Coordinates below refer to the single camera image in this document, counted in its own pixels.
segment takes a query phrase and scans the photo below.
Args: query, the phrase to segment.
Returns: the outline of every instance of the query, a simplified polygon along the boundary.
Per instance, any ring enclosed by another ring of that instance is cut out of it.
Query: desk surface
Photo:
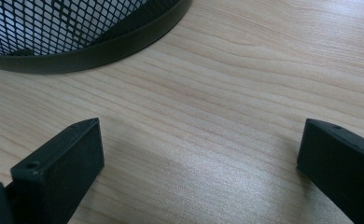
[[[95,117],[105,168],[70,223],[349,223],[295,167],[307,118],[364,137],[364,1],[194,0],[117,63],[0,71],[0,180]]]

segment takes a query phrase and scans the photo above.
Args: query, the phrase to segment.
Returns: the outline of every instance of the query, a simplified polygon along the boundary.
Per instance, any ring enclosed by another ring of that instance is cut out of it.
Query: black plastic bracket
[[[354,223],[364,223],[364,138],[337,125],[308,119],[298,170]]]
[[[67,223],[104,167],[98,119],[75,123],[11,168],[0,223]]]

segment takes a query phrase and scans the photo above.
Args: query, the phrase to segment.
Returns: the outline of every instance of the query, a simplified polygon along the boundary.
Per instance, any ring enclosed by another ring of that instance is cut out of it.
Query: metal mesh
[[[0,55],[47,55],[126,34],[178,0],[0,0]]]

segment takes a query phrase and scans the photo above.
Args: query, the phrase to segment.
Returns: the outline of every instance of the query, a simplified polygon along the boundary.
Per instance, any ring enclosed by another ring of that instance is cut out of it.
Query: wood grain
[[[307,118],[364,136],[364,1],[194,0],[120,62],[0,70],[0,180],[95,117],[105,168],[70,223],[350,223],[295,167]]]

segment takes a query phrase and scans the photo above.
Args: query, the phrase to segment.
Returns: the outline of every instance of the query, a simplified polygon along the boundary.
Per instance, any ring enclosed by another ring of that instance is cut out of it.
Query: mesh wastebasket
[[[124,58],[156,41],[191,0],[0,0],[0,68],[63,73]]]

